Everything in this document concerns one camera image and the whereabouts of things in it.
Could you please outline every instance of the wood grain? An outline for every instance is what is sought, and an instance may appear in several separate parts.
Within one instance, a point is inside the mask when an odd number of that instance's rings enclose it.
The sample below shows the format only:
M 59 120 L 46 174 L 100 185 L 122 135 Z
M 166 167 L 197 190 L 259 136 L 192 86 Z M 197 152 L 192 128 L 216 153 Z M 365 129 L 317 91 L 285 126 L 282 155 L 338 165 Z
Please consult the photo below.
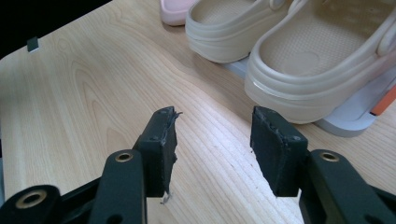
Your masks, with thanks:
M 275 198 L 249 148 L 255 105 L 241 78 L 193 53 L 159 2 L 114 0 L 0 62 L 6 197 L 39 184 L 62 193 L 101 175 L 151 114 L 174 105 L 177 163 L 149 223 L 302 223 L 297 199 Z M 396 193 L 396 104 L 364 134 L 296 126 L 309 149 L 346 156 L 368 183 Z

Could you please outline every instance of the slipper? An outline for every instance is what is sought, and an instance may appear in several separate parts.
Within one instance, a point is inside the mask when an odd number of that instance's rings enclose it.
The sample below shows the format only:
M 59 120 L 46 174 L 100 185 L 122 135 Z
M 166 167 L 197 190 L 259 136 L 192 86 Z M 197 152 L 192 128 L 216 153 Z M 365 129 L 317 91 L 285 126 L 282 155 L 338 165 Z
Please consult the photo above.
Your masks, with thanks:
M 238 61 L 288 13 L 290 0 L 201 0 L 186 17 L 190 48 L 216 63 Z
M 395 0 L 298 0 L 254 46 L 245 91 L 309 123 L 395 64 Z
M 196 0 L 161 0 L 161 20 L 171 26 L 184 25 L 186 15 Z

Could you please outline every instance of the wooden surface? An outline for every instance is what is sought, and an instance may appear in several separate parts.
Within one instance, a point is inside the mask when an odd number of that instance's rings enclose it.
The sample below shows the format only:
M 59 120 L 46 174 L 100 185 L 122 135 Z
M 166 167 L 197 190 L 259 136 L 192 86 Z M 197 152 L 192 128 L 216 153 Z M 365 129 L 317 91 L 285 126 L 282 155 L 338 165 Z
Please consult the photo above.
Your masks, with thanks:
M 0 62 L 6 197 L 33 185 L 61 193 L 101 175 L 131 148 L 151 114 L 173 105 L 178 160 L 166 205 L 149 223 L 301 223 L 297 199 L 276 199 L 249 147 L 255 105 L 243 80 L 161 23 L 160 1 L 114 0 Z M 364 134 L 341 138 L 296 126 L 309 149 L 347 157 L 364 179 L 396 194 L 396 104 Z

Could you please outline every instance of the wooden table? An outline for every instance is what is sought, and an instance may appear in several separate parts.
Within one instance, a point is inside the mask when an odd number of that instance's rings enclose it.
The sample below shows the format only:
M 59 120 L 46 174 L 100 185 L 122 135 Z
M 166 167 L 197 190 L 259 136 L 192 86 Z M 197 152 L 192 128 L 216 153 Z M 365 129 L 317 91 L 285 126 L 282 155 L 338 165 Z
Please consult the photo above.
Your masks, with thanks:
M 159 2 L 114 0 L 40 38 L 38 51 L 1 60 L 6 197 L 95 179 L 154 111 L 174 105 L 183 115 L 172 198 L 148 200 L 149 223 L 301 223 L 298 200 L 273 196 L 249 147 L 255 103 L 243 80 L 192 52 L 184 27 L 162 24 Z M 396 104 L 355 138 L 296 127 L 309 149 L 343 154 L 396 194 Z

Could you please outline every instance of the shoe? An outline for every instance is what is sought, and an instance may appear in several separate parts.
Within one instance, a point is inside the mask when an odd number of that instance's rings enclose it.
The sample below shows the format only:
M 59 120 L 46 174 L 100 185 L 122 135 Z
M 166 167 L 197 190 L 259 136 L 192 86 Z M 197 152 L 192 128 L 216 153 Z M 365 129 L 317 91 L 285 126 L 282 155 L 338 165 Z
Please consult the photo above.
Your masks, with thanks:
M 299 0 L 254 46 L 245 91 L 288 121 L 309 123 L 395 64 L 395 0 Z
M 216 63 L 238 61 L 288 13 L 290 0 L 201 0 L 186 17 L 190 48 Z
M 171 26 L 184 25 L 195 0 L 161 0 L 161 20 Z

